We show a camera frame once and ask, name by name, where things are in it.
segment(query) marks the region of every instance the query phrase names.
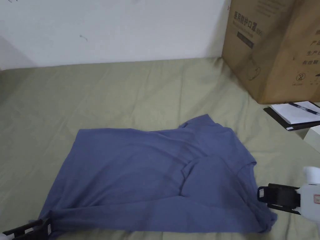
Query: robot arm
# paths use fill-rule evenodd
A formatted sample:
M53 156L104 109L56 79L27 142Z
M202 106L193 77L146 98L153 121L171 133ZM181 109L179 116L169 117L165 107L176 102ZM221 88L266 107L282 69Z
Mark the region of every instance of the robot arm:
M320 237L320 168L305 167L307 183L302 187L291 187L270 183L259 187L257 197L269 208L302 215L318 226Z

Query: brown cardboard box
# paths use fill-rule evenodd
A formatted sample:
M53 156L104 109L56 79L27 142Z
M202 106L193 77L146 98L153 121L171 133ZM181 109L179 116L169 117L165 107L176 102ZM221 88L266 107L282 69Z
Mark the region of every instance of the brown cardboard box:
M320 101L320 0L232 0L223 59L260 104Z

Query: wrinkled fabric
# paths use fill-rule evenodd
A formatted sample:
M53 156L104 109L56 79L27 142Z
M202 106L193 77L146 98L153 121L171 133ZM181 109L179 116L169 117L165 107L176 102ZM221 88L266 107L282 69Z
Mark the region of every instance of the wrinkled fabric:
M83 129L40 218L55 236L86 228L267 232L276 221L256 197L256 161L208 115L178 129Z

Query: pen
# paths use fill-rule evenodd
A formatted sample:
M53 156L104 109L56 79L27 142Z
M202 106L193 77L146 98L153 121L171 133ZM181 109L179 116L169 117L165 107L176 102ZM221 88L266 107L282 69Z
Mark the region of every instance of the pen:
M320 113L318 113L318 112L316 112L316 111L313 111L313 110L311 110L311 109L305 108L305 107L303 107L303 106L300 106L300 105L298 105L298 104L295 104L295 103L293 103L293 102L289 102L289 105L294 106L294 107L296 107L296 108L299 108L299 109L301 109L301 110L304 110L304 111L306 111L306 112L310 112L310 113L312 113L312 114L315 114L315 115L319 115L319 116L320 116Z

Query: white paper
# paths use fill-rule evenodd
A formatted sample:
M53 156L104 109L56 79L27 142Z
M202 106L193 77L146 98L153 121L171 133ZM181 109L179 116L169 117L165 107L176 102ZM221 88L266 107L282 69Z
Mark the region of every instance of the white paper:
M295 102L295 103L305 108L311 109L313 111L320 112L320 108L318 108L317 106L313 105L308 101ZM291 106L287 103L273 104L270 107L289 124L320 121L319 115L312 114L310 112Z

